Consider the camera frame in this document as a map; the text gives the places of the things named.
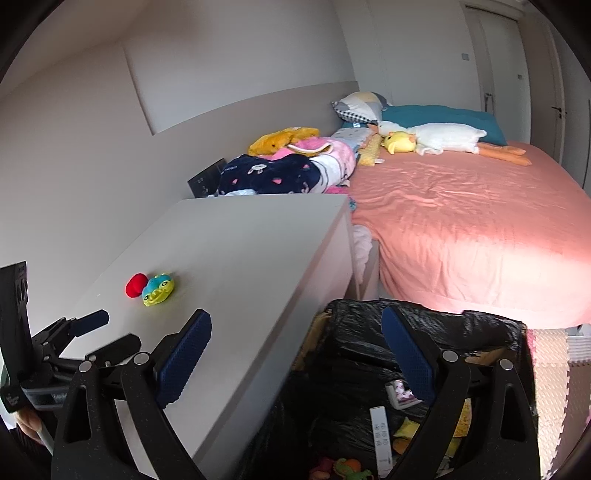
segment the white cabinet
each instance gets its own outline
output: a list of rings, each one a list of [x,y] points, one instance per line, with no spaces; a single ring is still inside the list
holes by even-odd
[[[259,195],[184,200],[150,226],[70,312],[105,309],[110,323],[75,339],[80,358],[128,332],[152,351],[198,308],[212,317],[203,356],[166,415],[210,480],[227,478],[258,430],[314,315],[342,298],[353,274],[346,196]],[[176,289],[146,308],[124,294],[138,272],[171,273]],[[153,475],[125,403],[122,425]]]

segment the pink bedsheet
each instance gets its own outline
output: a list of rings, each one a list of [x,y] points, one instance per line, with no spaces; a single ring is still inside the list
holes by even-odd
[[[532,165],[382,150],[385,163],[355,170],[353,222],[380,242],[396,299],[534,329],[591,322],[591,199],[544,152],[514,145]]]

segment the white door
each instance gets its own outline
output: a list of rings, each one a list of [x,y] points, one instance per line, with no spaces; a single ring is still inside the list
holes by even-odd
[[[519,20],[531,89],[531,144],[562,163],[566,103],[562,68],[548,21],[528,10]]]
[[[468,8],[484,110],[495,115],[507,140],[530,142],[530,77],[517,22]]]

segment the red toy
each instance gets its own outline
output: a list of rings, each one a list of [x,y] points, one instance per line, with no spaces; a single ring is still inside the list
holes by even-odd
[[[332,471],[332,467],[334,464],[334,460],[330,458],[323,457],[320,459],[320,463],[318,466],[315,466],[312,470],[310,470],[310,476],[308,477],[309,480],[326,480],[330,478],[330,472]]]
[[[134,299],[142,294],[142,290],[148,284],[148,277],[143,273],[136,273],[125,286],[125,294]]]

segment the human hand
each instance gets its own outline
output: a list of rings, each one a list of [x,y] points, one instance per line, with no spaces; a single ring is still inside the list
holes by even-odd
[[[25,407],[16,411],[14,416],[22,432],[38,444],[43,445],[37,433],[41,430],[41,419],[37,413],[31,408]]]

